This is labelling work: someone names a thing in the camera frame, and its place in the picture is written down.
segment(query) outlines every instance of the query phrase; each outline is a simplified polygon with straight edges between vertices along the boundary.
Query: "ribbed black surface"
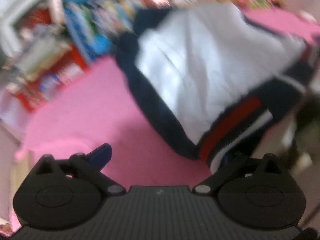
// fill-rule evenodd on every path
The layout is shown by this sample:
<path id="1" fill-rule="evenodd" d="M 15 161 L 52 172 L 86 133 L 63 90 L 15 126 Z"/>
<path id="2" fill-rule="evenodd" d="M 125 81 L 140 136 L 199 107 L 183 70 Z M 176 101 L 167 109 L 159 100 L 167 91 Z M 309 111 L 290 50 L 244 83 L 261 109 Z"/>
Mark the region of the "ribbed black surface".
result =
<path id="1" fill-rule="evenodd" d="M 215 201 L 187 187 L 132 187 L 106 201 L 90 221 L 45 232 L 23 227 L 13 240 L 291 240 L 295 227 L 279 231 L 244 228 L 225 217 Z"/>

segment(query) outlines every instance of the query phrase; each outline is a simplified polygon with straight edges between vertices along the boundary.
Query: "silver screw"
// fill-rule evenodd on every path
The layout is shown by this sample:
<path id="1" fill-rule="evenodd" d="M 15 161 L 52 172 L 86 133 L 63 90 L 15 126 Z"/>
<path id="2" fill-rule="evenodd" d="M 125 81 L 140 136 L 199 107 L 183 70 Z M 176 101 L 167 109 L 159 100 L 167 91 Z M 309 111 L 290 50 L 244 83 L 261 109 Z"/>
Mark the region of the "silver screw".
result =
<path id="1" fill-rule="evenodd" d="M 211 188 L 207 185 L 199 185 L 196 186 L 195 190 L 199 194 L 207 194 L 210 192 Z"/>
<path id="2" fill-rule="evenodd" d="M 123 191 L 123 187 L 121 187 L 119 185 L 112 185 L 112 186 L 108 187 L 108 192 L 111 194 L 119 194 L 122 191 Z"/>

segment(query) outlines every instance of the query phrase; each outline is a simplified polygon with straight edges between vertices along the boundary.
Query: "red stripe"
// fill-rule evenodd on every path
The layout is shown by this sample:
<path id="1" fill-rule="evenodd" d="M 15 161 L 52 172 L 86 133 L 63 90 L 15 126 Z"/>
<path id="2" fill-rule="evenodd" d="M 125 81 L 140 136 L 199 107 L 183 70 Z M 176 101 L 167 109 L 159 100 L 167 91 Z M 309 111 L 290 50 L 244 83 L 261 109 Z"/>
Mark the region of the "red stripe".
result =
<path id="1" fill-rule="evenodd" d="M 238 123 L 251 114 L 255 109 L 261 106 L 260 101 L 255 97 L 245 99 L 236 109 L 234 109 L 226 118 L 219 121 L 218 124 L 209 132 L 199 150 L 199 157 L 206 162 L 211 150 L 215 145 Z"/>

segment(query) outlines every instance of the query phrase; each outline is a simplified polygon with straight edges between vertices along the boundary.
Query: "white object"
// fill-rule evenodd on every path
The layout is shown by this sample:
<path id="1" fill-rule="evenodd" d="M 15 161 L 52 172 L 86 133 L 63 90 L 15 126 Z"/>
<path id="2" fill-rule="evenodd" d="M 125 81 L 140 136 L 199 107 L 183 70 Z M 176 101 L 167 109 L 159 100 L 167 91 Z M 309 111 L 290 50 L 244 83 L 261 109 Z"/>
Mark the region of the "white object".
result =
<path id="1" fill-rule="evenodd" d="M 248 25 L 232 3 L 175 11 L 139 45 L 136 66 L 194 144 L 227 107 L 286 70 L 305 49 L 301 39 Z"/>

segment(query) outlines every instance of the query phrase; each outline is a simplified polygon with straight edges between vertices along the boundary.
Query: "garment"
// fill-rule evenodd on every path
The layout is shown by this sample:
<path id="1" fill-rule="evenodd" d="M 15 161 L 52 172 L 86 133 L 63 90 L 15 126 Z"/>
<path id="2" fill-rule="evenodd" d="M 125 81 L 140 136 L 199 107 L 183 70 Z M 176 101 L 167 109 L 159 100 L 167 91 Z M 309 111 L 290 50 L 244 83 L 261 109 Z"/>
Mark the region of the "garment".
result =
<path id="1" fill-rule="evenodd" d="M 316 61 L 299 61 L 303 40 L 250 23 L 228 3 L 140 12 L 133 29 L 116 59 L 134 98 L 178 154 L 201 158 L 212 172 L 256 138 L 244 148 L 252 153 L 301 98 Z"/>

